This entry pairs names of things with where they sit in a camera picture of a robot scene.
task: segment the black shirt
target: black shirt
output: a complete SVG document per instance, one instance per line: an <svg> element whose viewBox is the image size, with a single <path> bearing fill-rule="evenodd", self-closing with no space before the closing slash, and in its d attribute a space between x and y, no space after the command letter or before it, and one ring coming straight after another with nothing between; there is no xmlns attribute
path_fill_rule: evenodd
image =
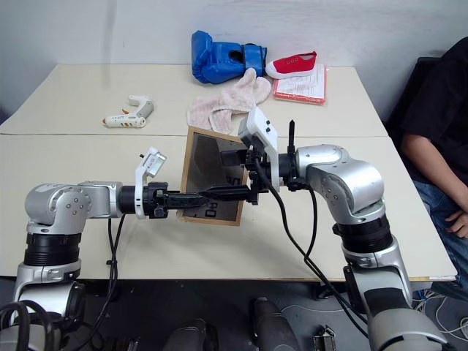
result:
<svg viewBox="0 0 468 351"><path fill-rule="evenodd" d="M468 186L468 37L430 71L401 128L427 137ZM404 163L414 180L431 183L408 159Z"/></svg>

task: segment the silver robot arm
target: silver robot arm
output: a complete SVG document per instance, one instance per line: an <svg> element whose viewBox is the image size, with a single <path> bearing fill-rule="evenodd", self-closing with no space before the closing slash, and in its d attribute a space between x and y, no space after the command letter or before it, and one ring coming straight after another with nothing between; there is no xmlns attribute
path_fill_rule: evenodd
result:
<svg viewBox="0 0 468 351"><path fill-rule="evenodd" d="M42 184L26 198L27 248L24 261L18 266L12 306L18 306L18 301L33 301L54 316L58 328L54 328L52 350L59 348L61 332L74 331L83 318L85 290L75 280L80 275L79 243L87 219L118 218L123 213L165 218L167 209L200 203L194 196L167 192L167 183L146 186L147 177L154 177L166 158L155 148L141 156L135 186L101 181ZM10 324L17 316L11 315ZM30 349L50 347L41 325L32 324L29 329ZM0 330L0 349L16 350L20 334L18 325Z"/></svg>
<svg viewBox="0 0 468 351"><path fill-rule="evenodd" d="M447 340L412 296L398 241L390 234L379 172L339 146L299 148L298 175L327 202L342 238L352 302L368 317L372 350L441 350Z"/></svg>

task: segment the white table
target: white table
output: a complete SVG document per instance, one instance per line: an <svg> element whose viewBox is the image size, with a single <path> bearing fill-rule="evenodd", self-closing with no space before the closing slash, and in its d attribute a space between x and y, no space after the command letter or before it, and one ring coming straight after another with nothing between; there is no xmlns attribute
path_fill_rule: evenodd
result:
<svg viewBox="0 0 468 351"><path fill-rule="evenodd" d="M167 156L157 176L178 189L185 137L116 135L0 135L0 275L15 275L26 247L24 199L37 184L76 184L85 180L134 183L137 155L156 146ZM355 158L374 164L385 180L385 201L392 233L412 280L456 272L432 226L404 166L386 137L302 137L297 146L334 143ZM287 138L279 139L285 150ZM307 246L312 228L308 192L281 190L292 234ZM341 239L318 197L318 235L312 257L331 280L342 280ZM82 235L82 278L105 278L109 257L107 221L90 219ZM128 216L118 249L119 276L127 279L314 279L283 231L272 195L244 205L240 227L136 220Z"/></svg>
<svg viewBox="0 0 468 351"><path fill-rule="evenodd" d="M157 180L179 189L189 103L233 83L201 85L188 66L58 65L0 126L0 275L15 275L23 259L24 200L38 184L99 180L131 185L137 155L155 146L169 157ZM129 94L148 94L156 100L147 126L102 126L102 118L125 107ZM409 277L449 279L456 271L352 67L329 69L327 100L325 106L272 98L261 104L281 136L280 152L286 150L287 125L294 118L296 146L335 143L354 158L373 163L385 181L387 215ZM281 195L293 235L308 245L308 193L283 189ZM331 232L333 220L325 202L318 198L318 203L312 256L331 280L342 280L341 239ZM80 245L81 277L106 278L109 254L106 221L89 220ZM244 206L240 227L180 222L175 213L159 220L128 216L118 261L120 277L128 279L315 279L287 240L271 195L260 195L258 206Z"/></svg>
<svg viewBox="0 0 468 351"><path fill-rule="evenodd" d="M237 80L211 85L197 82L189 66L168 65L58 65L0 126L0 133L187 135L186 112L196 97L209 97ZM130 94L154 98L156 111L143 129L110 129L104 117L129 107ZM324 106L270 98L260 105L274 121L279 136L286 137L293 118L298 137L386 136L358 74L352 67L328 70L327 102ZM234 134L243 116L235 117Z"/></svg>

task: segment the floor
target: floor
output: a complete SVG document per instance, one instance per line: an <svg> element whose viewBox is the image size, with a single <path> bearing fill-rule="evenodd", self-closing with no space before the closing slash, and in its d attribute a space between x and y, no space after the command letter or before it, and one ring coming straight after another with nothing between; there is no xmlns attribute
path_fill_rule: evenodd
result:
<svg viewBox="0 0 468 351"><path fill-rule="evenodd" d="M8 302L13 284L12 280L0 279L1 305ZM103 284L89 284L86 305L89 322L97 316L103 301L94 295L94 290L99 291L97 287L102 288ZM107 338L106 350L111 350L111 344L124 337L139 339L138 351L160 350L174 329L196 317L217 327L220 351L256 350L250 337L249 301L260 296L284 309L284 316L303 351L312 350L312 337L320 325L329 325L335 331L338 351L370 350L367 340L343 312L319 312L340 307L334 298L315 301L315 287L303 282L121 281L118 299L110 305L102 325L102 334ZM426 311L432 320L440 302L440 299L428 302ZM465 316L468 316L468 303L448 299L439 320L451 329L458 327L459 320ZM85 337L86 329L80 330L66 350ZM448 338L458 351L468 350L468 342Z"/></svg>

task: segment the white glue gun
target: white glue gun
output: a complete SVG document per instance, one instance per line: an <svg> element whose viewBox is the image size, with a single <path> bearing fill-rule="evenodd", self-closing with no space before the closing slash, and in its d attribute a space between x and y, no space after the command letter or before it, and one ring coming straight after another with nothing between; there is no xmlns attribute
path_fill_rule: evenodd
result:
<svg viewBox="0 0 468 351"><path fill-rule="evenodd" d="M129 105L138 107L133 112L122 109L123 114L108 116L102 120L102 123L107 127L144 127L146 118L154 110L154 101L144 95L130 95Z"/></svg>

